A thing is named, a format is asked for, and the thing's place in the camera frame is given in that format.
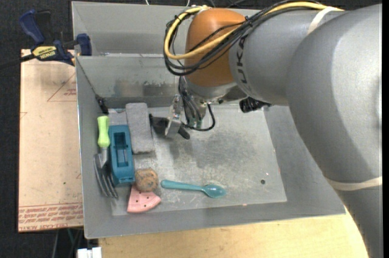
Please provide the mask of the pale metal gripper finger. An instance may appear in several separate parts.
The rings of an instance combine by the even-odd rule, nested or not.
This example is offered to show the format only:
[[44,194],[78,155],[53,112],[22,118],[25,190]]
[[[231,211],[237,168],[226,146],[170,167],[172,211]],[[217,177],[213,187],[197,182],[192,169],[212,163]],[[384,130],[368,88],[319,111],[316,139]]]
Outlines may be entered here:
[[182,112],[182,100],[179,94],[176,94],[173,97],[173,101],[171,104],[171,113],[173,118],[180,118]]
[[174,117],[167,117],[167,123],[165,127],[165,136],[167,138],[173,138],[176,136],[176,134],[179,133],[179,129],[181,127],[181,120],[180,118],[174,118]]

